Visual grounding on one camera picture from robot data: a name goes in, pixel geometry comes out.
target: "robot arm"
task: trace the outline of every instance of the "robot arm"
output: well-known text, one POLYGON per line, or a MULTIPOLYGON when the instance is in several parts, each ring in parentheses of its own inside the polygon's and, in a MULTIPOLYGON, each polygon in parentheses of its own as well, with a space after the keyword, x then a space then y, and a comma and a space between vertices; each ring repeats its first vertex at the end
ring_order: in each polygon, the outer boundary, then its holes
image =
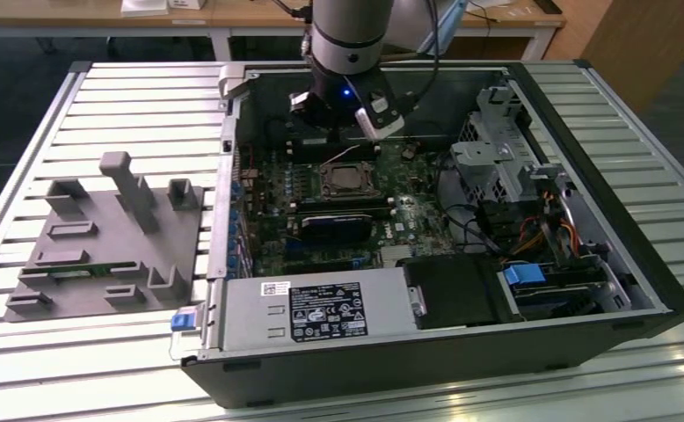
POLYGON ((313 84, 292 96, 292 112, 309 125, 330 130, 358 125, 368 139, 394 133, 420 98, 413 92, 394 95, 378 67, 382 46, 436 55, 453 38, 465 3, 316 0, 304 43, 313 84))

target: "blue latch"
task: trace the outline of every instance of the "blue latch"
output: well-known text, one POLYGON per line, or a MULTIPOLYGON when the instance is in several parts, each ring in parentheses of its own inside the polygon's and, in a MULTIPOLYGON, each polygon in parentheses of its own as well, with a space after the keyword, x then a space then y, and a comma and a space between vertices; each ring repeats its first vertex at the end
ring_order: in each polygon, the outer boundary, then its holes
POLYGON ((196 326, 197 310, 194 307, 182 308, 172 317, 172 331, 189 331, 197 328, 196 326))
POLYGON ((516 264, 502 270, 508 284, 544 283, 542 269, 538 264, 516 264))

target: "motherboard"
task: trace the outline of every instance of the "motherboard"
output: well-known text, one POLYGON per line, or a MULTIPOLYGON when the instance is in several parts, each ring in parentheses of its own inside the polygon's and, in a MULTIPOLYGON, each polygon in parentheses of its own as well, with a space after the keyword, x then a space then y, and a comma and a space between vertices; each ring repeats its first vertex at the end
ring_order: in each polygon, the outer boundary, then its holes
POLYGON ((437 153, 408 141, 344 152, 318 163, 276 150, 244 157, 256 276, 382 268, 454 251, 434 202, 437 153))

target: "small green circuit board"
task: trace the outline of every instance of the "small green circuit board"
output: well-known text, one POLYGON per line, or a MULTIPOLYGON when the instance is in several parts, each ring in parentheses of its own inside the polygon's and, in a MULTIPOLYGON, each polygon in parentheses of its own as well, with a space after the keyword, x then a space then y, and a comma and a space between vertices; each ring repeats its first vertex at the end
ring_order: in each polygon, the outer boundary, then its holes
POLYGON ((374 220, 369 239, 358 244, 305 247, 288 232, 294 218, 290 203, 300 198, 321 197, 320 164, 290 164, 268 156, 261 177, 268 190, 264 210, 253 213, 250 222, 258 232, 260 249, 253 253, 254 275, 285 275, 286 266, 312 265, 354 260, 356 269, 384 266, 380 250, 386 246, 409 245, 412 256, 438 255, 454 250, 454 240, 437 211, 433 196, 434 163, 424 154, 408 155, 405 142, 381 142, 373 167, 373 184, 386 198, 393 198, 396 214, 374 220), (301 186, 297 179, 304 175, 301 186))

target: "wooden desk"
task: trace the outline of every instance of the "wooden desk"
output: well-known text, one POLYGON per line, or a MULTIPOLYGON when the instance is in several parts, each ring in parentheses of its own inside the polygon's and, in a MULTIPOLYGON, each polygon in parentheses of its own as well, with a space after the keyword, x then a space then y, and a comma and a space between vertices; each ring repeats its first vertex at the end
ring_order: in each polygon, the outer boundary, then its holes
MULTIPOLYGON (((288 0, 298 7, 306 0, 288 0)), ((121 0, 0 0, 0 37, 210 37, 217 60, 232 60, 232 36, 300 36, 302 23, 293 20, 270 0, 208 0, 200 11, 172 9, 169 15, 122 18, 121 0)), ((528 39, 524 60, 538 60, 561 15, 546 15, 533 0, 493 7, 488 25, 482 18, 464 15, 456 37, 520 37, 528 39)))
POLYGON ((684 1, 554 0, 568 19, 545 59, 584 58, 637 112, 684 62, 684 1))
POLYGON ((170 9, 169 15, 122 18, 122 0, 0 0, 0 27, 208 26, 214 3, 198 11, 170 9))
MULTIPOLYGON (((297 8, 308 4, 308 0, 285 0, 285 3, 297 8)), ((473 13, 481 15, 484 12, 477 9, 473 13)), ((517 0, 504 7, 488 8, 486 14, 498 20, 490 22, 489 31, 484 18, 464 14, 462 27, 456 31, 456 37, 482 38, 489 34, 490 38, 525 38, 525 48, 520 56, 512 58, 541 60, 556 29, 565 24, 562 15, 544 13, 533 0, 517 0)), ((217 0, 210 25, 218 32, 214 50, 220 60, 228 60, 222 57, 230 58, 229 37, 301 36, 304 28, 304 24, 292 19, 270 0, 217 0)))
POLYGON ((122 0, 0 0, 0 37, 209 37, 213 4, 122 18, 122 0))

